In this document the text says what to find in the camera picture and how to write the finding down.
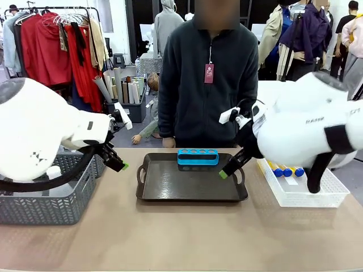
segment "tray handle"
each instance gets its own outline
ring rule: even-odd
[[[137,178],[137,189],[136,189],[136,197],[139,198],[139,199],[142,199],[142,196],[143,196],[143,190],[145,188],[145,180],[146,180],[146,173],[143,177],[143,181],[141,181],[141,171],[145,170],[145,168],[142,166],[140,166],[136,172],[136,178]]]
[[[237,179],[237,176],[236,174],[233,174],[232,177],[233,177],[233,180],[234,180],[234,183],[236,185],[236,189],[237,189],[237,192],[238,192],[238,195],[239,195],[239,198],[240,199],[245,199],[246,196],[244,196],[244,192],[246,191],[246,187],[244,185],[244,182],[245,182],[245,175],[244,175],[244,171],[242,168],[238,169],[241,173],[241,176],[242,176],[242,181],[240,183],[238,183],[238,179]]]

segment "purple jacket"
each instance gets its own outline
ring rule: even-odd
[[[323,9],[318,11],[313,4],[309,4],[305,7],[298,29],[296,22],[281,36],[280,43],[290,47],[293,33],[297,31],[293,49],[295,52],[305,52],[305,62],[313,63],[314,58],[321,58],[329,46],[332,29],[328,18]]]

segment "black serving tray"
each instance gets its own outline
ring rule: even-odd
[[[177,153],[149,153],[137,170],[136,197],[145,201],[239,202],[248,198],[242,180],[235,174],[222,179],[218,174],[230,160],[219,154],[214,167],[179,166]]]

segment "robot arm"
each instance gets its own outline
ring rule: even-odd
[[[253,119],[239,114],[232,117],[240,124],[237,143],[242,149],[223,168],[222,177],[231,175],[252,157],[266,158],[307,168],[309,191],[317,193],[334,154],[346,155],[363,148],[363,101],[347,101],[344,86],[325,75],[309,74],[304,80],[311,84],[297,83],[307,92],[319,92],[310,102],[305,97],[296,99],[301,96],[289,90],[290,94],[278,99],[271,109],[265,110],[257,101],[252,107]]]
[[[115,171],[127,167],[110,142],[115,121],[132,124],[121,105],[113,116],[76,109],[48,87],[28,78],[16,78],[0,84],[0,174],[16,181],[40,177],[52,165],[62,144],[85,155],[70,173],[51,181],[23,184],[0,182],[0,188],[12,192],[47,190],[69,182],[100,155]]]

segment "red garment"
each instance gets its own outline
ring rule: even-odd
[[[22,48],[24,57],[24,66],[30,78],[38,80],[38,64],[36,50],[36,28],[35,24],[41,19],[41,15],[36,14],[23,22],[21,27]]]
[[[53,24],[56,13],[45,13],[35,24],[37,76],[39,82],[51,86],[70,83],[72,71],[69,53],[61,50],[59,26]]]
[[[83,61],[83,66],[79,63],[77,55],[77,43],[74,29],[70,25],[66,25],[65,29],[68,35],[70,62],[79,96],[85,103],[91,105],[94,112],[101,112],[102,104],[100,91],[97,85],[92,81],[97,75],[100,75],[100,71],[92,67],[88,27],[79,27],[86,43],[86,48],[81,49],[83,58],[85,59]]]

